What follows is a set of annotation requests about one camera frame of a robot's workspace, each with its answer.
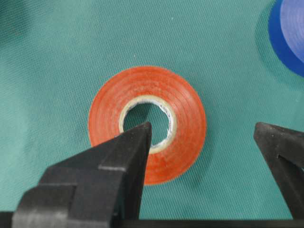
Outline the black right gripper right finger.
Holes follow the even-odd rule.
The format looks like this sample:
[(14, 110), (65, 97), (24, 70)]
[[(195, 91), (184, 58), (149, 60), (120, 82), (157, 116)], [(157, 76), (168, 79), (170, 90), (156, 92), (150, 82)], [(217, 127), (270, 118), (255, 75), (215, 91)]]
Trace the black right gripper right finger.
[(304, 133), (258, 122), (254, 140), (294, 219), (304, 218)]

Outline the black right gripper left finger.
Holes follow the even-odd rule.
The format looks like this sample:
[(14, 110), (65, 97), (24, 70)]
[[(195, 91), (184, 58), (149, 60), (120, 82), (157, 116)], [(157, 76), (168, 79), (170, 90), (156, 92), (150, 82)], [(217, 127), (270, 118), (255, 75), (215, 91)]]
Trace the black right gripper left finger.
[(138, 125), (49, 166), (22, 196), (14, 228), (109, 228), (139, 216), (152, 126)]

